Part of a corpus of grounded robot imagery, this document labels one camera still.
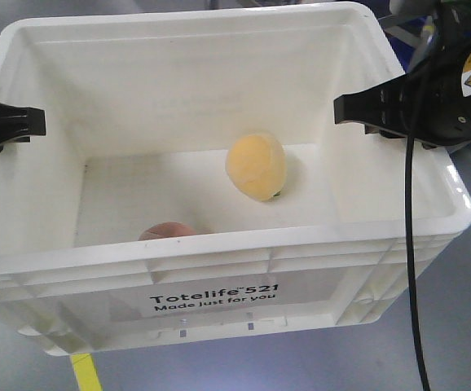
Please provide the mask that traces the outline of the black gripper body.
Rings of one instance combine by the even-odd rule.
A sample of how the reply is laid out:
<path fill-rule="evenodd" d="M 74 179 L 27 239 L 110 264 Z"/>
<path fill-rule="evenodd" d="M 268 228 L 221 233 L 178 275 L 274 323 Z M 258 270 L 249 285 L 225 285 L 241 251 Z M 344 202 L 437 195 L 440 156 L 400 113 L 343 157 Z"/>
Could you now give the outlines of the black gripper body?
<path fill-rule="evenodd" d="M 457 150 L 471 143 L 471 1 L 400 1 L 400 15 L 429 15 L 434 35 L 410 74 L 427 84 L 415 139 Z"/>

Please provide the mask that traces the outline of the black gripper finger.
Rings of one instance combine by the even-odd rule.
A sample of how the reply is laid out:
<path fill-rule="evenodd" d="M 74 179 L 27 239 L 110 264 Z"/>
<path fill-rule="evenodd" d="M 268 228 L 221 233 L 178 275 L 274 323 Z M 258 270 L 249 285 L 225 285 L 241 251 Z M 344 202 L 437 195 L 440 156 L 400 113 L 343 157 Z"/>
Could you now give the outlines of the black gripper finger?
<path fill-rule="evenodd" d="M 413 88 L 407 75 L 353 94 L 342 94 L 333 100 L 336 125 L 359 123 L 365 134 L 386 138 L 406 138 L 413 113 Z"/>
<path fill-rule="evenodd" d="M 32 136 L 45 135 L 43 110 L 0 103 L 0 152 L 8 143 L 29 143 Z"/>

